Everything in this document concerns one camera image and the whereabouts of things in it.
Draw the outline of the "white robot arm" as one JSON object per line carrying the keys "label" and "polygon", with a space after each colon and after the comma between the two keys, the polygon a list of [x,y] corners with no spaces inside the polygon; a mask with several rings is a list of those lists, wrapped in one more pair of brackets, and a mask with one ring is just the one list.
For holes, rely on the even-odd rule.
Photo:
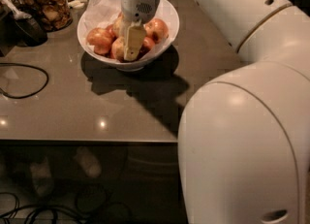
{"label": "white robot arm", "polygon": [[304,224],[310,20],[289,0],[195,0],[244,67],[202,86],[178,129],[189,224]]}

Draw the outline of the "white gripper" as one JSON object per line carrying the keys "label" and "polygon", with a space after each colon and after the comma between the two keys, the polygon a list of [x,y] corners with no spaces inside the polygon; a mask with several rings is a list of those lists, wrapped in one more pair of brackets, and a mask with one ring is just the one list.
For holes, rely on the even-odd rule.
{"label": "white gripper", "polygon": [[155,17],[159,3],[160,0],[121,0],[121,10],[126,20],[120,20],[119,36],[125,38],[125,61],[132,62],[138,58],[146,36],[142,23]]}

